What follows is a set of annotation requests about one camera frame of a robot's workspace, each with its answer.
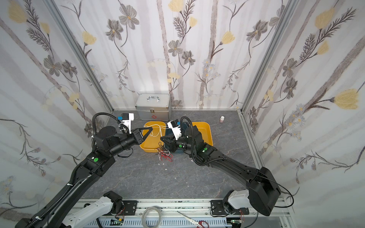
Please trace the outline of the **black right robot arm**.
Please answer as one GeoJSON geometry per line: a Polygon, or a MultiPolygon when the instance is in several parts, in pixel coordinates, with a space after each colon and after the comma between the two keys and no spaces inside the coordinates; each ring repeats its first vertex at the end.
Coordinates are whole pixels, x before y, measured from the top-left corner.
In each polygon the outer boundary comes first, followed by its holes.
{"type": "Polygon", "coordinates": [[[230,191],[223,199],[229,213],[252,207],[258,213],[269,216],[278,207],[276,203],[281,194],[289,192],[277,183],[268,168],[258,169],[240,163],[205,142],[197,126],[186,116],[168,122],[167,132],[160,139],[171,153],[186,152],[196,165],[218,169],[245,187],[242,191],[230,191]]]}

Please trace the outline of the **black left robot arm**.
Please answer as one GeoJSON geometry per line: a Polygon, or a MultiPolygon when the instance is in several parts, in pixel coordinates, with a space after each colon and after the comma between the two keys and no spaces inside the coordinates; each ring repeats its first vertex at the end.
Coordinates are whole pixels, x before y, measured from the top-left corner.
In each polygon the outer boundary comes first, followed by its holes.
{"type": "Polygon", "coordinates": [[[68,183],[62,190],[39,212],[31,218],[22,218],[17,228],[77,228],[88,224],[92,219],[109,213],[93,206],[86,207],[89,218],[80,215],[68,216],[70,210],[84,195],[84,193],[97,182],[107,170],[115,163],[115,156],[127,151],[134,145],[141,145],[153,131],[152,127],[130,130],[121,122],[119,117],[108,113],[97,113],[92,118],[93,139],[91,153],[80,162],[72,171],[68,183]],[[119,124],[121,133],[113,126],[97,129],[98,116],[109,116],[119,124]]]}

